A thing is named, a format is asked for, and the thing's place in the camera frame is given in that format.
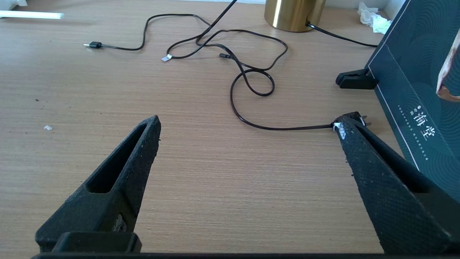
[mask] gold cylinder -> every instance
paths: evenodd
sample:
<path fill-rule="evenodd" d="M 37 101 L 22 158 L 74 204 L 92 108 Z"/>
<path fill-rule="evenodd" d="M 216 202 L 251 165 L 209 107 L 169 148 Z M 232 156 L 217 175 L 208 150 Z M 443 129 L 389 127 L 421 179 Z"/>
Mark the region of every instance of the gold cylinder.
<path fill-rule="evenodd" d="M 310 22 L 318 25 L 326 0 L 266 0 L 265 20 L 273 27 L 302 32 L 311 30 Z"/>

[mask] white tissue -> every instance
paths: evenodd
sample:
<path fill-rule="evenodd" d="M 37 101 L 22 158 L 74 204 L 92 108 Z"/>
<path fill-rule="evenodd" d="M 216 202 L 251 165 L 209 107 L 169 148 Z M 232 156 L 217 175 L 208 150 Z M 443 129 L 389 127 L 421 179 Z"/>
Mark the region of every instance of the white tissue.
<path fill-rule="evenodd" d="M 362 24 L 372 27 L 375 33 L 385 34 L 391 25 L 391 21 L 377 14 L 378 8 L 369 8 L 363 2 L 359 3 L 358 14 Z"/>

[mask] white tube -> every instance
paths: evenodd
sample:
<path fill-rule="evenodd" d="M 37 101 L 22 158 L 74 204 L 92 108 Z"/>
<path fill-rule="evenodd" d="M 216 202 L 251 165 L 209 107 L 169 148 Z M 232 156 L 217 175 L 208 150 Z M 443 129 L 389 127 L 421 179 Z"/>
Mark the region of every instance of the white tube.
<path fill-rule="evenodd" d="M 64 14 L 57 12 L 0 11 L 0 17 L 61 19 Z"/>

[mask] wood grain surface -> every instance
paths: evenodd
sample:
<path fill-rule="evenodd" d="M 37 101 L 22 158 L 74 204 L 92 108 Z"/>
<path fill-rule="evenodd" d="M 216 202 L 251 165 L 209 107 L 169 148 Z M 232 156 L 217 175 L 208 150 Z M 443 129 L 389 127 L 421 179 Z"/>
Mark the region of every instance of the wood grain surface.
<path fill-rule="evenodd" d="M 152 15 L 188 12 L 212 21 L 226 5 L 31 0 L 19 10 L 63 12 L 65 19 L 0 20 L 3 258 L 37 254 L 36 230 L 138 122 L 155 114 L 160 149 L 135 229 L 144 252 L 382 252 L 334 132 L 271 132 L 240 122 L 229 103 L 238 68 L 220 59 L 219 49 L 160 60 L 169 45 L 199 34 L 204 24 L 157 19 L 137 52 L 82 45 L 137 47 Z M 254 30 L 290 48 L 270 71 L 277 83 L 272 96 L 238 83 L 243 116 L 267 126 L 304 126 L 360 111 L 399 151 L 375 93 L 334 84 L 340 72 L 362 68 L 373 49 L 319 32 L 274 29 L 263 12 L 263 5 L 236 4 L 216 27 Z M 321 26 L 368 43 L 382 37 L 361 25 L 354 10 L 325 9 Z M 259 67 L 283 50 L 241 33 L 215 41 Z M 173 53 L 194 48 L 184 44 Z M 249 79 L 256 89 L 269 89 L 266 78 Z"/>

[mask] black power cord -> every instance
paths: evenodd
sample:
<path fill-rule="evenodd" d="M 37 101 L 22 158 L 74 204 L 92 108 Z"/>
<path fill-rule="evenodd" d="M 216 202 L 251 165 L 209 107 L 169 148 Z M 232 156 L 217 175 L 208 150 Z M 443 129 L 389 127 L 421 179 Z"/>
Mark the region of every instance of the black power cord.
<path fill-rule="evenodd" d="M 195 53 L 197 53 L 198 51 L 200 51 L 202 48 L 204 47 L 219 47 L 223 50 L 225 50 L 225 52 L 227 52 L 227 54 L 224 54 L 224 53 L 221 53 L 219 54 L 220 57 L 222 58 L 227 58 L 227 59 L 232 59 L 235 61 L 236 65 L 238 66 L 238 68 L 240 69 L 240 74 L 237 75 L 235 77 L 235 79 L 233 80 L 233 83 L 231 84 L 231 87 L 230 87 L 230 104 L 231 104 L 231 107 L 232 107 L 232 110 L 233 112 L 235 113 L 235 115 L 244 123 L 250 125 L 250 126 L 253 126 L 255 128 L 259 128 L 259 129 L 263 129 L 263 130 L 316 130 L 316 129 L 327 129 L 327 128 L 332 128 L 333 127 L 333 124 L 330 123 L 330 124 L 324 124 L 324 125 L 317 125 L 317 126 L 305 126 L 305 127 L 292 127 L 292 128 L 273 128 L 273 127 L 265 127 L 265 126 L 260 126 L 260 125 L 257 125 L 257 124 L 254 124 L 252 122 L 249 122 L 247 121 L 245 118 L 243 118 L 243 116 L 241 116 L 241 114 L 239 114 L 239 112 L 236 110 L 236 107 L 235 107 L 235 104 L 233 102 L 233 89 L 235 88 L 235 85 L 236 85 L 236 82 L 241 78 L 243 77 L 244 79 L 244 82 L 246 83 L 247 87 L 255 94 L 259 95 L 259 96 L 269 96 L 271 95 L 274 91 L 275 91 L 275 81 L 273 80 L 273 78 L 270 76 L 269 73 L 267 73 L 266 71 L 270 70 L 271 68 L 273 68 L 273 66 L 275 65 L 275 63 L 279 60 L 279 58 L 281 58 L 282 55 L 284 55 L 288 50 L 288 45 L 283 42 L 282 40 L 280 39 L 277 39 L 277 38 L 274 38 L 274 37 L 270 37 L 270 36 L 267 36 L 267 35 L 263 35 L 263 34 L 259 34 L 259 33 L 256 33 L 256 32 L 253 32 L 253 31 L 249 31 L 249 30 L 244 30 L 244 29 L 229 29 L 229 30 L 219 30 L 217 32 L 215 32 L 214 34 L 212 34 L 207 40 L 205 40 L 203 43 L 200 43 L 200 40 L 219 22 L 219 20 L 227 13 L 227 11 L 236 3 L 237 0 L 232 0 L 232 2 L 224 9 L 224 11 L 216 18 L 216 20 L 210 24 L 208 23 L 207 21 L 205 21 L 203 18 L 201 18 L 200 16 L 198 15 L 195 15 L 195 14 L 176 14 L 176 13 L 167 13 L 167 14 L 158 14 L 158 15 L 154 15 L 150 18 L 147 19 L 147 21 L 145 22 L 145 26 L 144 26 L 144 33 L 143 33 L 143 38 L 142 38 L 142 44 L 141 46 L 137 47 L 137 48 L 125 48 L 125 47 L 116 47 L 116 46 L 110 46 L 110 45 L 105 45 L 105 44 L 102 44 L 100 42 L 97 42 L 97 41 L 93 41 L 91 42 L 90 44 L 85 44 L 85 46 L 87 47 L 90 47 L 90 48 L 102 48 L 102 47 L 107 47 L 107 48 L 114 48 L 114 49 L 120 49 L 120 50 L 129 50 L 129 51 L 136 51 L 136 50 L 140 50 L 142 49 L 144 46 L 145 46 L 145 38 L 146 38 L 146 33 L 147 33 L 147 28 L 149 26 L 149 22 L 154 19 L 154 18 L 158 18 L 158 17 L 164 17 L 164 16 L 192 16 L 192 17 L 195 17 L 195 18 L 198 18 L 199 20 L 201 20 L 202 22 L 204 22 L 206 25 L 208 25 L 208 28 L 206 30 L 204 30 L 202 33 L 200 33 L 199 35 L 197 36 L 194 36 L 194 37 L 191 37 L 191 38 L 188 38 L 188 39 L 185 39 L 185 40 L 181 40 L 181 41 L 178 41 L 174 44 L 172 44 L 167 50 L 166 50 L 166 54 L 167 56 L 164 58 L 164 61 L 167 61 L 169 59 L 185 59 L 185 58 L 188 58 L 192 55 L 194 55 Z M 357 42 L 357 41 L 353 41 L 353 40 L 350 40 L 350 39 L 347 39 L 347 38 L 344 38 L 344 37 L 341 37 L 341 36 L 338 36 L 338 35 L 335 35 L 335 34 L 332 34 L 330 32 L 327 32 L 325 30 L 322 30 L 316 26 L 312 27 L 320 32 L 323 32 L 323 33 L 326 33 L 328 35 L 331 35 L 331 36 L 334 36 L 334 37 L 338 37 L 340 39 L 344 39 L 344 40 L 348 40 L 348 41 L 351 41 L 351 42 L 355 42 L 355 43 L 358 43 L 358 44 L 361 44 L 361 45 L 365 45 L 365 46 L 369 46 L 369 47 L 376 47 L 375 45 L 369 45 L 369 44 L 365 44 L 365 43 L 360 43 L 360 42 Z M 251 65 L 247 65 L 243 62 L 241 62 L 240 60 L 238 60 L 238 58 L 236 57 L 236 55 L 225 45 L 223 44 L 219 44 L 219 43 L 213 43 L 213 44 L 209 44 L 209 42 L 215 37 L 217 36 L 219 33 L 222 33 L 222 32 L 245 32 L 245 33 L 249 33 L 249 34 L 252 34 L 252 35 L 256 35 L 256 36 L 260 36 L 260 37 L 264 37 L 264 38 L 267 38 L 267 39 L 271 39 L 271 40 L 274 40 L 274 41 L 277 41 L 279 43 L 281 43 L 284 47 L 285 47 L 285 50 L 280 54 L 278 55 L 275 60 L 273 61 L 273 63 L 267 67 L 267 68 L 258 68 L 258 67 L 254 67 L 254 66 L 251 66 Z M 198 46 L 194 51 L 192 51 L 191 53 L 185 55 L 185 56 L 173 56 L 171 54 L 171 51 L 179 44 L 181 43 L 184 43 L 184 42 L 187 42 L 187 41 L 192 41 L 192 40 L 195 40 L 195 44 Z M 271 82 L 271 90 L 267 93 L 260 93 L 258 91 L 256 91 L 254 88 L 251 87 L 248 79 L 247 79 L 247 76 L 246 74 L 247 73 L 251 73 L 251 72 L 256 72 L 256 73 L 260 73 L 264 76 L 266 76 L 270 82 Z"/>

